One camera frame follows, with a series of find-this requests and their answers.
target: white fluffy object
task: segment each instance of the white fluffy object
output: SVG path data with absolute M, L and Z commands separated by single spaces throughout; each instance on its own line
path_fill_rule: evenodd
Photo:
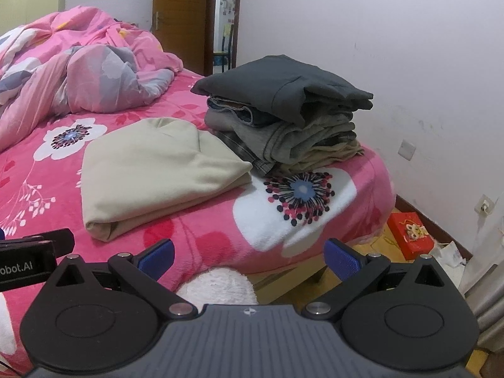
M 196 305 L 200 312 L 205 304 L 257 305 L 249 279 L 227 267 L 216 267 L 198 274 L 182 284 L 176 293 Z

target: stack of folded clothes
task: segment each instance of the stack of folded clothes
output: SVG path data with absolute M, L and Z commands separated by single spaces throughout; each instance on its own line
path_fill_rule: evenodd
M 259 174 L 296 174 L 362 154 L 353 112 L 373 95 L 285 55 L 200 79 L 205 123 Z

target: pink blanket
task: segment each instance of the pink blanket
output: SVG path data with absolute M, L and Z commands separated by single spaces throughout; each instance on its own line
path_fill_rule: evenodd
M 82 223 L 80 174 L 86 144 L 147 117 L 182 118 L 205 129 L 206 98 L 189 92 L 199 78 L 180 72 L 149 107 L 46 121 L 0 153 L 0 228 L 7 238 L 69 227 L 76 239 L 74 251 L 93 262 L 121 251 L 137 254 L 169 237 L 176 258 L 160 282 L 175 289 L 213 266 L 246 274 L 280 269 L 320 254 L 329 237 L 355 243 L 382 229 L 395 195 L 384 163 L 366 149 L 362 157 L 315 172 L 281 180 L 254 177 L 245 188 L 147 223 L 110 243 L 93 240 Z M 280 197 L 288 202 L 281 203 Z M 310 211 L 300 203 L 308 199 Z M 19 326 L 39 289 L 36 285 L 0 294 L 0 353 L 21 372 L 30 362 Z
M 149 32 L 92 7 L 54 13 L 0 37 L 0 152 L 50 116 L 151 103 L 182 62 Z

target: chair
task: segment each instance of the chair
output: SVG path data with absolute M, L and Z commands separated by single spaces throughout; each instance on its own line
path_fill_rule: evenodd
M 221 58 L 222 62 L 222 72 L 224 72 L 224 58 L 227 59 L 227 69 L 231 69 L 231 45 L 233 44 L 233 24 L 225 24 L 224 25 L 224 33 L 222 36 L 222 48 L 221 51 L 214 52 L 214 58 Z M 227 51 L 224 51 L 224 47 L 226 45 L 226 38 L 228 38 L 227 42 Z

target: black cable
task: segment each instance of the black cable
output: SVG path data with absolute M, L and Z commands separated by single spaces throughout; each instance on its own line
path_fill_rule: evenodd
M 17 376 L 21 376 L 21 372 L 16 371 L 14 368 L 12 368 L 10 365 L 7 365 L 5 362 L 0 360 L 0 364 L 6 367 L 7 369 L 10 369 Z

